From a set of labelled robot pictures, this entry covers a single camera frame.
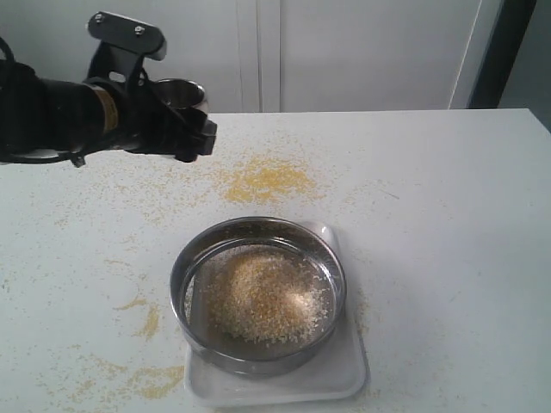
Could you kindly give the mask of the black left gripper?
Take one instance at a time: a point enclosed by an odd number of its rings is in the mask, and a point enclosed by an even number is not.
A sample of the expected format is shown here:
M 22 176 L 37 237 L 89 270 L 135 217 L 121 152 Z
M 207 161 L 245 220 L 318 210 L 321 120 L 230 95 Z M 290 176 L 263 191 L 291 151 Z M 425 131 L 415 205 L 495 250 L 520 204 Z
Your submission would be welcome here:
M 126 91 L 105 80 L 73 83 L 36 78 L 34 153 L 88 155 L 123 150 L 184 163 L 213 153 L 217 124 L 197 108 L 172 109 L 147 84 Z

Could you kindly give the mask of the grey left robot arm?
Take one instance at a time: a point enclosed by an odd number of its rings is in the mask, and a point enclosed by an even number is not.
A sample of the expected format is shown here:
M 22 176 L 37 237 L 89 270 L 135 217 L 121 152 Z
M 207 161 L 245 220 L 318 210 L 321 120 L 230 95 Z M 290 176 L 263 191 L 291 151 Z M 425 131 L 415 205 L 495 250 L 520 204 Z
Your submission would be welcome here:
M 84 166 L 88 155 L 126 151 L 192 163 L 212 153 L 217 126 L 197 108 L 173 109 L 140 77 L 131 90 L 106 78 L 72 83 L 1 63 L 1 161 Z

